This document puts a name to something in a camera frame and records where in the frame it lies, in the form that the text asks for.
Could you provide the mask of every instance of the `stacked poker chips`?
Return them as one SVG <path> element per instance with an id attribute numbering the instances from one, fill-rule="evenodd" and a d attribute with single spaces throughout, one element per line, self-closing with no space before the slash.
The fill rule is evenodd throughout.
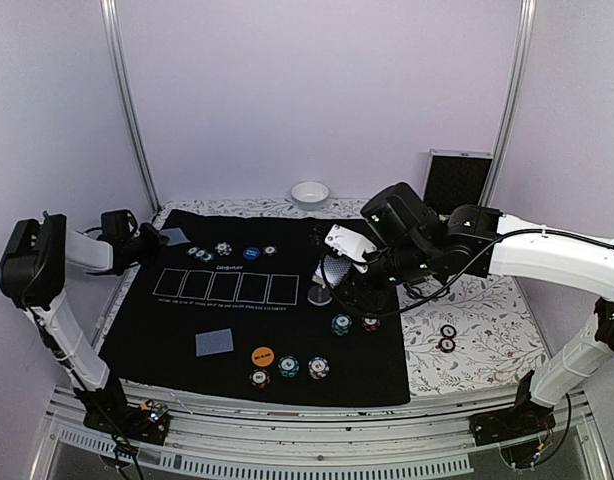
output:
<path id="1" fill-rule="evenodd" d="M 363 328 L 368 332 L 375 332 L 380 327 L 380 320 L 377 318 L 363 318 Z"/>
<path id="2" fill-rule="evenodd" d="M 232 251 L 231 245 L 229 245 L 227 242 L 221 242 L 217 244 L 215 249 L 218 255 L 220 255 L 221 257 L 226 257 Z"/>
<path id="3" fill-rule="evenodd" d="M 347 335 L 351 329 L 351 317 L 349 315 L 336 315 L 331 321 L 331 330 L 339 337 Z"/>
<path id="4" fill-rule="evenodd" d="M 440 327 L 440 334 L 443 338 L 438 342 L 438 350 L 443 353 L 453 352 L 456 349 L 456 342 L 454 342 L 456 333 L 456 328 L 453 325 L 447 324 Z"/>
<path id="5" fill-rule="evenodd" d="M 271 383 L 271 377 L 269 376 L 269 372 L 267 372 L 267 370 L 257 368 L 249 376 L 249 381 L 256 388 L 265 388 Z"/>
<path id="6" fill-rule="evenodd" d="M 329 362 L 322 357 L 314 357 L 309 361 L 308 368 L 311 378 L 320 380 L 329 373 Z"/>
<path id="7" fill-rule="evenodd" d="M 214 254 L 198 247 L 191 247 L 187 250 L 187 255 L 204 263 L 209 263 L 214 259 Z"/>
<path id="8" fill-rule="evenodd" d="M 287 356 L 278 360 L 278 370 L 285 378 L 293 378 L 298 375 L 298 360 L 295 357 Z"/>

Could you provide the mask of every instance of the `white wall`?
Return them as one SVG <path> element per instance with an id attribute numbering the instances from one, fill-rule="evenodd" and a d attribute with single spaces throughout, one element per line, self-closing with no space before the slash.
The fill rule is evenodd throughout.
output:
<path id="1" fill-rule="evenodd" d="M 493 204 L 614 237 L 614 0 L 539 1 L 518 115 Z M 524 281 L 554 350 L 595 298 Z M 614 361 L 585 386 L 614 471 Z"/>
<path id="2" fill-rule="evenodd" d="M 147 219 L 138 178 L 99 3 L 0 2 L 0 255 L 15 222 L 43 209 L 75 228 L 114 208 Z M 112 285 L 70 276 L 86 331 Z M 50 394 L 66 378 L 37 336 L 0 294 L 0 480 L 28 475 Z"/>
<path id="3" fill-rule="evenodd" d="M 421 191 L 430 148 L 493 149 L 520 3 L 119 2 L 161 197 Z"/>

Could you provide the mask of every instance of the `black cable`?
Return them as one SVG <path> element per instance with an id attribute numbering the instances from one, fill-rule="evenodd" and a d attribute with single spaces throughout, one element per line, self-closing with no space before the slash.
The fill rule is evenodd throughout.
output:
<path id="1" fill-rule="evenodd" d="M 78 376 L 78 374 L 75 373 L 74 370 L 71 370 L 71 374 L 76 379 L 78 384 L 80 385 L 80 388 L 83 389 L 83 392 L 87 392 L 88 391 L 87 387 L 85 386 L 85 383 L 80 378 L 80 376 Z M 118 425 L 116 425 L 114 423 L 114 421 L 109 417 L 109 415 L 107 415 L 107 412 L 105 412 L 103 407 L 100 406 L 100 404 L 96 401 L 96 399 L 94 397 L 91 397 L 91 400 L 92 400 L 92 403 L 98 409 L 98 411 L 105 418 L 107 423 L 111 426 L 111 428 L 116 430 L 116 432 L 117 432 L 116 434 L 112 434 L 111 435 L 112 440 L 116 444 L 116 448 L 114 449 L 114 455 L 116 457 L 116 461 L 117 462 L 120 461 L 120 458 L 118 456 L 119 455 L 119 451 L 122 451 L 123 453 L 129 455 L 131 457 L 131 459 L 134 461 L 134 466 L 136 467 L 136 471 L 138 472 L 138 477 L 140 478 L 140 480 L 145 480 L 145 477 L 143 475 L 143 471 L 140 468 L 140 465 L 138 464 L 138 459 L 136 458 L 136 453 L 134 452 L 134 447 L 132 446 L 131 442 L 127 439 L 127 437 L 125 436 L 123 431 L 118 427 Z M 118 441 L 118 438 L 121 438 L 122 441 L 124 442 L 124 444 L 122 446 L 121 446 L 120 442 Z M 126 476 L 125 473 L 122 472 L 121 469 L 118 469 L 117 471 L 121 474 L 121 476 L 125 480 L 130 480 L 129 477 Z"/>
<path id="2" fill-rule="evenodd" d="M 409 285 L 408 283 L 403 283 L 403 286 L 405 287 L 407 296 L 411 298 L 412 300 L 420 300 L 421 298 L 425 298 L 425 294 L 423 293 L 422 289 L 416 287 L 415 285 Z M 451 293 L 451 290 L 447 290 L 442 295 L 439 295 L 436 299 L 446 297 L 450 293 Z"/>
<path id="3" fill-rule="evenodd" d="M 534 454 L 531 457 L 529 457 L 526 462 L 523 462 L 522 465 L 516 464 L 516 466 L 514 467 L 515 470 L 519 470 L 519 471 L 531 470 L 532 468 L 544 465 L 546 462 L 554 458 L 554 456 L 558 453 L 558 451 L 565 444 L 565 440 L 567 439 L 567 434 L 569 433 L 569 428 L 571 427 L 571 415 L 572 415 L 571 398 L 569 397 L 568 393 L 565 394 L 565 399 L 567 400 L 567 425 L 565 426 L 565 430 L 563 430 L 563 436 L 560 437 L 558 444 L 554 447 L 554 449 L 551 452 L 549 452 L 549 455 L 545 455 L 544 457 L 541 456 L 537 462 L 532 464 L 531 461 L 534 458 L 534 455 L 535 455 Z"/>
<path id="4" fill-rule="evenodd" d="M 45 218 L 45 221 L 49 219 L 49 213 L 47 213 L 47 210 L 43 212 L 43 217 Z M 27 294 L 29 293 L 29 289 L 31 288 L 31 286 L 34 283 L 36 283 L 36 280 L 38 280 L 38 278 L 40 277 L 40 274 L 43 273 L 43 270 L 45 270 L 45 267 L 47 266 L 48 262 L 49 262 L 49 255 L 45 254 L 45 258 L 43 258 L 43 263 L 40 265 L 35 275 L 31 277 L 31 280 L 29 280 L 29 283 L 24 288 L 23 292 L 20 294 L 21 306 L 23 307 L 24 310 L 29 310 L 31 312 L 31 315 L 32 317 L 34 317 L 34 320 L 36 320 L 37 318 L 40 319 L 40 317 L 38 317 L 38 314 L 27 306 Z"/>
<path id="5" fill-rule="evenodd" d="M 569 397 L 568 393 L 565 394 L 565 399 L 567 400 L 567 425 L 565 426 L 565 430 L 563 431 L 563 436 L 560 437 L 560 441 L 558 442 L 558 445 L 554 447 L 554 449 L 551 451 L 549 456 L 545 455 L 544 457 L 541 457 L 541 459 L 538 460 L 538 462 L 535 463 L 534 466 L 543 465 L 545 462 L 548 462 L 549 460 L 554 458 L 554 455 L 558 453 L 558 451 L 562 448 L 562 446 L 565 443 L 565 439 L 567 438 L 567 434 L 569 433 L 569 427 L 571 427 L 571 410 L 572 410 L 571 398 Z"/>
<path id="6" fill-rule="evenodd" d="M 552 230 L 552 229 L 542 229 L 542 228 L 526 228 L 523 230 L 515 230 L 513 232 L 508 232 L 505 233 L 504 235 L 501 235 L 500 237 L 492 240 L 490 243 L 488 243 L 485 248 L 483 248 L 480 252 L 478 252 L 478 254 L 472 258 L 469 263 L 467 263 L 467 265 L 465 265 L 458 273 L 456 273 L 456 275 L 454 275 L 454 277 L 447 282 L 445 285 L 443 285 L 442 287 L 440 287 L 439 289 L 437 289 L 436 291 L 432 292 L 431 294 L 429 294 L 427 297 L 414 302 L 410 305 L 407 305 L 406 307 L 400 308 L 398 310 L 393 310 L 391 312 L 372 312 L 372 311 L 361 311 L 359 309 L 357 309 L 355 306 L 353 305 L 349 305 L 346 302 L 341 301 L 337 295 L 333 292 L 333 287 L 331 286 L 331 284 L 329 283 L 329 281 L 327 280 L 327 277 L 325 275 L 325 269 L 324 269 L 324 265 L 321 261 L 321 275 L 323 277 L 323 282 L 325 284 L 325 286 L 327 287 L 327 290 L 329 290 L 329 293 L 332 295 L 332 297 L 338 302 L 341 303 L 343 306 L 347 307 L 349 310 L 353 310 L 356 311 L 358 315 L 364 316 L 366 318 L 386 318 L 386 317 L 390 317 L 392 315 L 398 315 L 401 313 L 405 313 L 408 312 L 410 310 L 413 310 L 414 308 L 418 308 L 421 305 L 424 305 L 428 302 L 430 302 L 431 300 L 434 300 L 435 298 L 438 298 L 443 292 L 446 292 L 449 290 L 449 288 L 458 281 L 458 279 L 463 276 L 467 270 L 469 270 L 471 268 L 471 266 L 476 263 L 480 257 L 482 257 L 483 255 L 485 255 L 485 253 L 487 253 L 489 250 L 491 250 L 495 245 L 497 245 L 498 243 L 502 242 L 503 240 L 506 240 L 508 238 L 511 237 L 515 237 L 518 235 L 528 235 L 528 234 L 535 234 L 535 233 L 540 233 L 540 234 L 549 234 L 549 235 L 555 235 L 555 236 L 560 236 L 560 237 L 566 237 L 566 238 L 571 238 L 573 240 L 579 240 L 581 242 L 585 242 L 585 243 L 590 243 L 592 245 L 596 245 L 598 247 L 602 247 L 602 248 L 607 248 L 610 250 L 614 250 L 614 245 L 612 245 L 611 243 L 605 243 L 605 242 L 601 242 L 600 240 L 596 240 L 593 238 L 588 238 L 585 237 L 583 235 L 578 235 L 576 233 L 571 233 L 571 232 L 564 232 L 561 230 Z"/>
<path id="7" fill-rule="evenodd" d="M 387 252 L 390 252 L 390 251 L 391 251 L 391 247 L 383 248 L 382 250 L 378 251 L 378 256 L 377 257 L 372 258 L 371 260 L 367 260 L 365 262 L 359 262 L 358 260 L 354 260 L 353 258 L 351 258 L 351 257 L 349 257 L 347 255 L 342 255 L 342 257 L 347 259 L 347 260 L 349 260 L 354 265 L 365 267 L 365 266 L 368 266 L 368 265 L 373 265 L 375 263 L 378 263 L 380 261 L 380 259 L 382 257 L 384 257 Z"/>
<path id="8" fill-rule="evenodd" d="M 96 232 L 96 231 L 102 230 L 102 229 L 103 229 L 103 227 L 91 227 L 91 228 L 88 228 L 87 230 L 85 230 L 83 232 L 83 235 L 87 235 L 87 234 L 89 234 L 91 232 Z"/>
<path id="9" fill-rule="evenodd" d="M 131 232 L 129 232 L 129 236 L 133 237 L 138 231 L 138 220 L 131 212 L 129 212 L 127 216 L 129 217 L 129 224 L 132 226 Z"/>

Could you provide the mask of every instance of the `robotic arm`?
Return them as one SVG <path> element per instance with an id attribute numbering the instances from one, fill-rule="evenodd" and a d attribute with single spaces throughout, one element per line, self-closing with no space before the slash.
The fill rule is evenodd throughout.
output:
<path id="1" fill-rule="evenodd" d="M 67 230 L 64 215 L 19 221 L 0 261 L 0 289 L 38 328 L 86 407 L 85 426 L 162 445 L 169 426 L 166 406 L 148 401 L 130 407 L 118 378 L 87 342 L 64 290 L 65 262 L 92 275 L 122 274 L 150 266 L 167 239 L 153 226 L 137 228 L 128 210 L 104 213 L 97 240 Z"/>
<path id="2" fill-rule="evenodd" d="M 553 407 L 614 358 L 614 239 L 554 230 L 470 205 L 443 219 L 404 183 L 380 192 L 361 215 L 374 238 L 334 225 L 321 242 L 331 256 L 347 261 L 347 273 L 332 275 L 327 271 L 332 259 L 325 257 L 314 276 L 352 313 L 381 318 L 409 310 L 438 297 L 463 273 L 536 278 L 601 297 L 576 337 L 520 381 L 512 407 L 471 418 L 478 445 L 552 428 Z M 444 286 L 405 309 L 384 312 L 391 287 L 430 276 Z"/>

